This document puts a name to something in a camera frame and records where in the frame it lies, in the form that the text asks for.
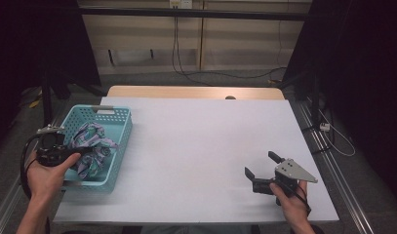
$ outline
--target gray carpet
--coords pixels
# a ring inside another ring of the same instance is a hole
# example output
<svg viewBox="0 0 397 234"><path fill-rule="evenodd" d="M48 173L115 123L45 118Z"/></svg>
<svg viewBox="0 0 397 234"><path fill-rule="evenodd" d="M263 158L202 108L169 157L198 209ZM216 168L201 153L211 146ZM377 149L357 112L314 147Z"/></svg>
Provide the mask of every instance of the gray carpet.
<svg viewBox="0 0 397 234"><path fill-rule="evenodd" d="M230 74L241 76L257 76L266 71L228 71ZM202 83L191 81L204 82L211 86L230 86L230 87L268 87L269 80L280 79L284 70L275 71L269 75L259 78L234 78L228 76L220 76L214 73L197 74L188 76L189 80L175 73L155 73L155 74L132 74L132 75L110 75L101 77L102 89L107 91L112 85L171 85L171 86L203 86ZM80 87L70 85L72 96L68 100L58 100L53 96L55 114L59 116L58 121L62 121L65 114L74 104L99 104L100 97L95 97ZM301 117L298 106L304 100L295 100L292 87L283 91L286 99L288 99L298 119L301 129L306 128L305 121ZM29 108L28 104L34 100L38 94L38 89L24 92L21 100L20 113L14 120L11 129L8 130L0 144L0 204L5 199L10 186L16 180L19 174L20 154L22 147L26 140L35 133L43 124L43 110L42 103L39 103L35 108ZM348 132L343 128L342 123L334 118L335 126L339 131L348 136ZM311 135L306 132L305 139L307 145L312 151L317 150L314 140ZM336 138L336 146L341 151L349 152L350 146L340 137ZM383 181L375 174L372 168L366 162L366 155L363 155L360 148L357 148L357 153L354 157L345 157L338 154L331 149L335 155L337 164L347 183L351 187L359 204L362 206L366 216L369 218L370 224L373 227L374 233L397 233L397 201L385 186ZM331 173L326 165L321 154L314 154L313 158L321 172L322 178L325 180L329 194L337 209L340 221L317 223L325 233L345 233L355 234L361 233L355 220L352 218L348 206L343 201L342 196L337 188ZM59 204L61 194L53 205L52 216L56 212ZM26 209L27 199L22 196L16 205L16 208L11 215L9 222L3 233L15 233L20 219ZM69 225L52 225L52 233L63 233L67 230L87 230L91 233L112 234L121 233L122 227L118 226L69 226ZM289 227L286 223L271 223L262 225L260 227L261 233L289 233Z"/></svg>

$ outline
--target plastic basket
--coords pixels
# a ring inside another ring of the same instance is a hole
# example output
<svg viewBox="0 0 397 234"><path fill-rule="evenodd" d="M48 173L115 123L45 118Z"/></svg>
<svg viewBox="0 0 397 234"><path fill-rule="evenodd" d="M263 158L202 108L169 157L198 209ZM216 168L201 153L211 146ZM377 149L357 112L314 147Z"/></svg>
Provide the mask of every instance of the plastic basket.
<svg viewBox="0 0 397 234"><path fill-rule="evenodd" d="M80 178L76 171L67 170L62 188L111 192L122 163L132 129L131 110L128 107L106 105L75 105L63 123L64 144L68 144L78 129L86 122L103 126L106 137L118 143L115 152L103 161L102 170L93 177Z"/></svg>

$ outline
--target white tabletop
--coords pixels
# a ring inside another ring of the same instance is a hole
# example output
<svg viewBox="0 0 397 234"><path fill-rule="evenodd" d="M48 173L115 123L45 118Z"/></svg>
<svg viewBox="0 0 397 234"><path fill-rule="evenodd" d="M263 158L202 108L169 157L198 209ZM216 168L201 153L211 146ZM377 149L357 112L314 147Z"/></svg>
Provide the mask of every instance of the white tabletop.
<svg viewBox="0 0 397 234"><path fill-rule="evenodd" d="M244 175L274 177L268 151L319 179L308 184L310 220L338 220L286 100L104 97L129 106L133 131L110 194L67 191L55 222L107 224L284 221L275 197Z"/></svg>

